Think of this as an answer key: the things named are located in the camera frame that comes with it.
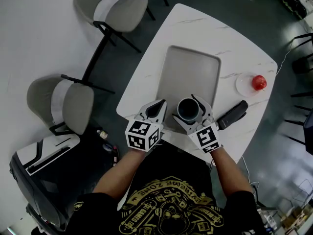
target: floor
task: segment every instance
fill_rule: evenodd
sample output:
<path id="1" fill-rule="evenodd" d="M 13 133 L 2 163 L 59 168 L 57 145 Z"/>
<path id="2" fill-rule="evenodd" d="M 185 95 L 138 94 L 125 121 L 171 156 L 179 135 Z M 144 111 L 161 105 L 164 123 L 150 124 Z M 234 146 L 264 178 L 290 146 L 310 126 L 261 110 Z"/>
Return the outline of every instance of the floor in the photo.
<path id="1" fill-rule="evenodd" d="M 135 31 L 125 36 L 140 48 L 138 54 L 122 41 L 117 47 L 108 44 L 97 61 L 90 76 L 96 85 L 116 91 L 115 95 L 96 92 L 92 114 L 109 133 L 109 140 L 117 144 L 121 154 L 127 151 L 125 128 L 127 121 L 117 115 L 116 107 L 135 71 L 144 51 L 157 30 L 176 3 L 182 3 L 204 12 L 237 30 L 264 50 L 278 65 L 290 48 L 290 40 L 305 34 L 304 23 L 297 20 L 279 0 L 149 0 L 149 7 L 156 21 L 145 15 Z M 290 94 L 305 92 L 312 84 L 309 76 L 294 75 L 291 63 L 312 52 L 312 45 L 295 48 L 288 56 L 278 74 L 268 107 L 250 145 L 244 153 L 250 172 L 250 181 L 259 181 L 259 200 L 269 207 L 279 207 L 287 212 L 294 205 L 301 205 L 313 188 L 313 156 L 305 147 L 284 136 L 290 135 L 304 140 L 301 126 L 284 122 L 284 118 L 304 120 L 305 111 L 293 107 L 299 104 L 313 107 L 310 98 L 290 98 Z M 243 161 L 238 165 L 247 175 Z M 211 172 L 214 194 L 220 206 L 224 206 L 223 195 L 216 170 Z"/>

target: apple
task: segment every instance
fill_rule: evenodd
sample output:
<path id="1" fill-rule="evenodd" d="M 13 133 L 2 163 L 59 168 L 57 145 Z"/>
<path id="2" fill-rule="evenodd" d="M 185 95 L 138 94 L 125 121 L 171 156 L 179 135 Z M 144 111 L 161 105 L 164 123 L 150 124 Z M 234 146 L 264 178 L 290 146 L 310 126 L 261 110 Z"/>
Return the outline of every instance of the apple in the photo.
<path id="1" fill-rule="evenodd" d="M 261 75 L 255 76 L 252 80 L 252 87 L 256 91 L 264 89 L 266 87 L 266 85 L 267 85 L 266 79 Z"/>

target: tray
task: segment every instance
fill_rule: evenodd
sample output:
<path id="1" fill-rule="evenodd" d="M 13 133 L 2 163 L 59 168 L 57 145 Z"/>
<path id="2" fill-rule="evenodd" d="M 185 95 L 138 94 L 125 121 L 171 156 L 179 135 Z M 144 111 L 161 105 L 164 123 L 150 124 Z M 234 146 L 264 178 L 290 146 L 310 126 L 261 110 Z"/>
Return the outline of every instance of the tray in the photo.
<path id="1" fill-rule="evenodd" d="M 177 113 L 179 101 L 191 94 L 202 97 L 213 107 L 220 69 L 218 57 L 183 47 L 168 47 L 156 94 L 157 99 L 167 101 L 165 129 L 185 133 L 172 114 Z"/>

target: forearm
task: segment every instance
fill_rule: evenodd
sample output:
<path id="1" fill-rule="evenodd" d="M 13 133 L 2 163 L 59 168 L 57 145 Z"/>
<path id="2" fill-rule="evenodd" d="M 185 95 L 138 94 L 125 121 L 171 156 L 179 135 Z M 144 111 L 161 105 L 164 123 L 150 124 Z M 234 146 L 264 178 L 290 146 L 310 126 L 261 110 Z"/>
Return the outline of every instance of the forearm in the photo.
<path id="1" fill-rule="evenodd" d="M 100 179 L 93 192 L 102 192 L 120 201 L 132 182 L 133 176 L 145 156 L 144 151 L 131 149 Z"/>
<path id="2" fill-rule="evenodd" d="M 242 190 L 252 192 L 248 180 L 223 147 L 212 151 L 211 155 L 226 197 Z"/>

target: mug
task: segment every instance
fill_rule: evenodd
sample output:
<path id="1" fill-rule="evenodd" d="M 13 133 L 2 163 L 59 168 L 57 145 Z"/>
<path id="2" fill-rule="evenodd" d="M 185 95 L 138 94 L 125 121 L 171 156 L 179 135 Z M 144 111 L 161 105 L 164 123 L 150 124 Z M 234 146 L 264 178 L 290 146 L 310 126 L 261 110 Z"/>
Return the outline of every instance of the mug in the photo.
<path id="1" fill-rule="evenodd" d="M 200 112 L 199 104 L 190 97 L 182 99 L 177 105 L 177 113 L 181 119 L 190 122 L 194 121 Z"/>

